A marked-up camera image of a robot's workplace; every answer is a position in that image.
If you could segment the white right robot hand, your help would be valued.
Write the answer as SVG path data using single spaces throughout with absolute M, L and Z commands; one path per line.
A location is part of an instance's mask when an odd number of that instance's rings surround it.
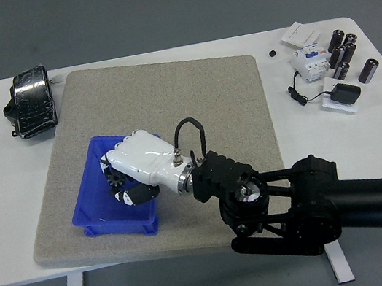
M 156 198 L 160 187 L 192 193 L 194 163 L 181 150 L 144 130 L 134 131 L 100 159 L 110 194 L 135 206 Z

